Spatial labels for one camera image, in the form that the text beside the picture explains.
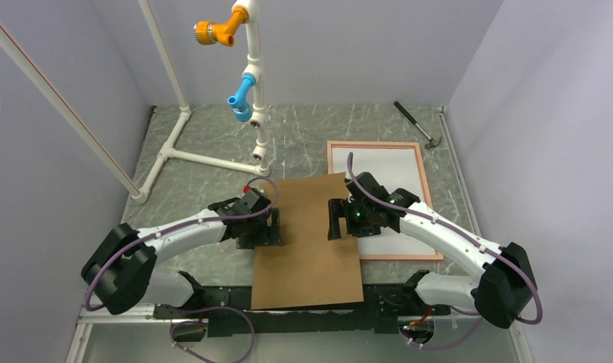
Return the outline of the brown cardboard backing board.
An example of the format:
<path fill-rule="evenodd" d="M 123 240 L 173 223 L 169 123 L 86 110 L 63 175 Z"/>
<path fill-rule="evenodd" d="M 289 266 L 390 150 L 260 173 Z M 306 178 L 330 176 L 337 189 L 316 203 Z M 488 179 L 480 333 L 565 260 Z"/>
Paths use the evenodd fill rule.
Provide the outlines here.
<path fill-rule="evenodd" d="M 257 247 L 254 310 L 363 301 L 358 242 L 349 234 L 328 240 L 328 202 L 345 198 L 344 174 L 317 175 L 260 186 L 277 197 L 282 245 Z"/>

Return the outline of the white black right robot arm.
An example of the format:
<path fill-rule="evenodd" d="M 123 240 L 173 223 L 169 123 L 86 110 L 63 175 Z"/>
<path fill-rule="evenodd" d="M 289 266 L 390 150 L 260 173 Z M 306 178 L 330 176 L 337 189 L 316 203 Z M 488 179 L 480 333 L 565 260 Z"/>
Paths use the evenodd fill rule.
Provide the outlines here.
<path fill-rule="evenodd" d="M 537 282 L 522 246 L 485 240 L 440 216 L 415 194 L 403 188 L 387 191 L 369 172 L 347 175 L 344 182 L 348 196 L 328 202 L 329 240 L 342 236 L 340 219 L 354 237 L 377 236 L 387 228 L 433 248 L 466 272 L 464 276 L 415 272 L 402 287 L 402 303 L 408 312 L 450 306 L 508 328 L 515 321 L 527 323 L 522 311 L 535 302 L 536 317 L 531 323 L 541 321 Z"/>

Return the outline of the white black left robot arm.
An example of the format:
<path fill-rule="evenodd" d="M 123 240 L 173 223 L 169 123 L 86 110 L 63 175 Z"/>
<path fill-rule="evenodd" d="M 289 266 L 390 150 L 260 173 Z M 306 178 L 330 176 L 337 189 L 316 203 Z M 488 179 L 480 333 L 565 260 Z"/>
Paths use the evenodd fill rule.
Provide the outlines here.
<path fill-rule="evenodd" d="M 150 228 L 113 227 L 81 270 L 88 285 L 84 306 L 120 315 L 140 303 L 173 307 L 185 318 L 205 307 L 205 289 L 188 272 L 159 274 L 156 267 L 208 244 L 235 240 L 237 248 L 280 246 L 280 210 L 258 188 L 208 205 L 177 222 Z"/>

